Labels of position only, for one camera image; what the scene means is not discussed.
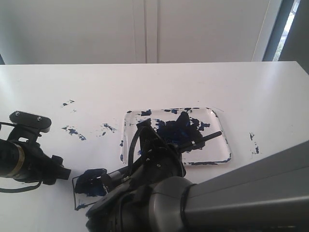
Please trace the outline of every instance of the clear plastic tray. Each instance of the clear plastic tray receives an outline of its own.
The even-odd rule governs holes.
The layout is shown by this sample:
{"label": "clear plastic tray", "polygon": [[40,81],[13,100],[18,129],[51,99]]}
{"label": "clear plastic tray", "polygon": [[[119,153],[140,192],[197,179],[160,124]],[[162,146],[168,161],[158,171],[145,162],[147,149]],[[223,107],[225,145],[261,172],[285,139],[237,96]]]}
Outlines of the clear plastic tray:
{"label": "clear plastic tray", "polygon": [[[223,134],[221,136],[207,141],[203,147],[184,152],[184,165],[216,165],[226,163],[231,160],[231,151],[228,146],[227,139],[225,138],[219,118],[212,109],[175,108],[163,110],[128,111],[124,118],[122,141],[120,144],[120,146],[122,146],[120,160],[124,164],[127,164],[128,150],[132,138],[137,130],[136,124],[149,118],[151,119],[153,129],[159,133],[159,135],[163,135],[164,139],[168,142],[171,142],[171,140],[179,142],[181,138],[178,136],[176,136],[177,138],[174,138],[173,135],[166,135],[163,133],[163,131],[170,131],[164,130],[166,129],[167,122],[168,125],[171,125],[172,127],[181,127],[179,130],[176,129],[178,133],[175,134],[182,133],[184,137],[196,136],[199,133],[201,136],[206,136],[217,131],[222,131]],[[134,161],[139,156],[140,143],[138,141],[135,147]]]}

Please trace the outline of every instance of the blue paint stain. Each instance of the blue paint stain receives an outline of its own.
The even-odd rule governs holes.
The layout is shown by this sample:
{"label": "blue paint stain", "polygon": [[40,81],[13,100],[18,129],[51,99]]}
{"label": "blue paint stain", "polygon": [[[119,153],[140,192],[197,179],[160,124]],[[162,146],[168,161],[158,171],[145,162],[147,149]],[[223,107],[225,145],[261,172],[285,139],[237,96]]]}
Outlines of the blue paint stain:
{"label": "blue paint stain", "polygon": [[[156,119],[156,125],[158,126],[157,133],[167,143],[173,143],[182,145],[192,140],[202,138],[202,134],[198,130],[199,120],[190,118],[188,113],[183,111],[176,121],[164,122],[160,119]],[[194,147],[188,148],[186,151],[196,150],[203,148],[205,142],[199,143]]]}
{"label": "blue paint stain", "polygon": [[210,127],[211,125],[210,124],[208,124],[208,123],[203,123],[203,122],[201,122],[201,125],[200,125],[200,127],[198,128],[198,130],[199,131],[204,131],[204,128],[205,127]]}
{"label": "blue paint stain", "polygon": [[81,140],[86,140],[86,137],[77,132],[76,129],[74,129],[74,127],[66,126],[63,127],[62,129],[68,131],[70,135],[76,134]]}
{"label": "blue paint stain", "polygon": [[249,135],[250,135],[251,141],[253,141],[254,134],[250,132]]}
{"label": "blue paint stain", "polygon": [[83,204],[80,204],[79,206],[77,206],[75,210],[78,211],[78,210],[84,209],[84,208],[86,208],[86,207],[87,207],[87,205],[85,205],[85,204],[83,203]]}
{"label": "blue paint stain", "polygon": [[107,123],[104,123],[103,126],[108,128],[108,129],[110,129],[113,133],[115,133],[115,131],[117,130],[116,128],[111,127],[110,125],[108,125]]}
{"label": "blue paint stain", "polygon": [[150,116],[151,115],[151,110],[147,111],[142,111],[140,116]]}
{"label": "blue paint stain", "polygon": [[105,173],[107,173],[107,170],[104,168],[86,170],[77,178],[75,193],[83,193],[87,197],[105,196],[107,192],[100,179]]}

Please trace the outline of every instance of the black cable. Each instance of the black cable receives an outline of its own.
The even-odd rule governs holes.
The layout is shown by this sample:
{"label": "black cable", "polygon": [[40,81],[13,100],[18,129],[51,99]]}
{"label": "black cable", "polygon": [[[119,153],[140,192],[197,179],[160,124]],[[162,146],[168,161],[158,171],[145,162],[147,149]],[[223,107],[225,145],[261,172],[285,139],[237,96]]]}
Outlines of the black cable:
{"label": "black cable", "polygon": [[132,174],[132,165],[133,165],[133,158],[134,158],[134,150],[135,150],[135,145],[136,145],[136,142],[140,136],[140,133],[147,127],[139,127],[137,129],[137,131],[135,132],[135,135],[133,136],[133,139],[132,139],[132,142],[131,142],[131,145],[130,145],[130,149],[129,149],[129,154],[128,154],[128,163],[127,163],[127,166],[128,166],[128,176],[131,176]]}
{"label": "black cable", "polygon": [[201,142],[206,142],[206,141],[208,141],[210,139],[214,139],[214,138],[216,138],[216,137],[218,137],[220,135],[222,135],[222,132],[221,131],[217,131],[215,133],[212,133],[212,134],[207,135],[205,137],[202,137],[200,139],[196,139],[196,140],[187,142],[185,144],[181,144],[181,145],[179,145],[178,149],[182,153],[182,152],[186,151],[186,149],[188,149],[190,147],[194,147],[196,144],[199,144]]}
{"label": "black cable", "polygon": [[24,187],[24,188],[14,188],[14,189],[9,189],[9,188],[0,188],[0,192],[4,192],[4,193],[18,193],[18,192],[27,192],[27,191],[31,191],[31,190],[35,190],[37,189],[40,185],[41,185],[42,181],[40,180],[37,185],[34,186],[28,186],[28,187]]}

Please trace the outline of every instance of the white table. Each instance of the white table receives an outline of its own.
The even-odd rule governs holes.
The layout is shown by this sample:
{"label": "white table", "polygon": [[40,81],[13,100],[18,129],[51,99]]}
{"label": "white table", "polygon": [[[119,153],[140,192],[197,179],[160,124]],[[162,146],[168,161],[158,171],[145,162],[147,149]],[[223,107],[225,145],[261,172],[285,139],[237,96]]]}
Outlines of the white table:
{"label": "white table", "polygon": [[[15,110],[51,118],[50,132],[38,142],[47,155],[64,159],[70,178],[90,168],[111,172],[122,166],[119,144],[128,110],[207,106],[217,112],[232,160],[188,167],[186,177],[196,183],[309,139],[309,76],[296,62],[4,65],[0,99],[0,121],[9,121]],[[75,102],[63,107],[69,100]],[[100,136],[103,123],[117,131]],[[61,129],[68,125],[86,140]],[[3,127],[0,138],[10,129]],[[252,154],[254,142],[259,154]],[[1,178],[0,186],[20,183]],[[70,180],[0,193],[0,231],[84,232],[88,209],[74,211],[73,202]]]}

